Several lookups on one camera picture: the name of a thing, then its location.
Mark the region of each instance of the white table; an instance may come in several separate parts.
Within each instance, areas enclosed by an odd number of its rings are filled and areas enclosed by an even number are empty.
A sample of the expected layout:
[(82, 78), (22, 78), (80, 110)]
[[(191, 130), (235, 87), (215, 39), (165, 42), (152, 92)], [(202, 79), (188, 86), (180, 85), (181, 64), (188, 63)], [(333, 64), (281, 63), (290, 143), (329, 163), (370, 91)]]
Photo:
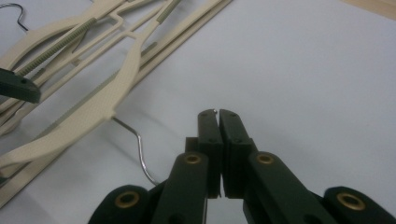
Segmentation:
[[(91, 3), (14, 2), (25, 7), (30, 29)], [(13, 21), (18, 13), (0, 9), (0, 54), (23, 37)], [(396, 216), (395, 43), (396, 21), (338, 0), (234, 0), (136, 86), (117, 117), (142, 134), (158, 180), (169, 176), (185, 137), (197, 135), (198, 113), (225, 108), (241, 116), (259, 150), (275, 153), (308, 189), (357, 189)], [(29, 142), (62, 115), (96, 85), (88, 74), (114, 73), (123, 44), (1, 137), (0, 150)], [(104, 197), (126, 184), (152, 188), (134, 137), (107, 122), (1, 209), (0, 220), (87, 223)], [(242, 201), (209, 200), (207, 223), (246, 223)]]

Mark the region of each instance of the metal wire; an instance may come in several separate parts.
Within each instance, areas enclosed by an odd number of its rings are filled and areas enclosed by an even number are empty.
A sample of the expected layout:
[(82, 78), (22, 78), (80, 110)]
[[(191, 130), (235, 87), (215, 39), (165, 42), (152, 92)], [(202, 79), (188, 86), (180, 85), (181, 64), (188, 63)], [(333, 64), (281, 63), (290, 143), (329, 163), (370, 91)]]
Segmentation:
[(23, 7), (21, 5), (16, 4), (16, 3), (4, 3), (4, 4), (0, 5), (0, 8), (2, 8), (2, 7), (18, 7), (21, 10), (21, 14), (18, 17), (17, 23), (23, 29), (24, 32), (28, 32), (29, 31), (29, 29), (27, 29), (26, 26), (24, 26), (21, 23), (21, 19), (23, 17)]
[(140, 133), (138, 133), (135, 129), (131, 128), (129, 125), (126, 123), (122, 122), (121, 120), (113, 117), (113, 120), (116, 121), (120, 126), (128, 130), (129, 132), (133, 133), (137, 137), (137, 146), (138, 146), (138, 151), (139, 151), (139, 160), (140, 160), (140, 165), (142, 166), (143, 172), (145, 173), (145, 176), (148, 178), (148, 180), (155, 186), (157, 186), (159, 183), (151, 177), (148, 171), (148, 167), (145, 164), (145, 159), (143, 157), (143, 143), (142, 143), (142, 137), (140, 136)]

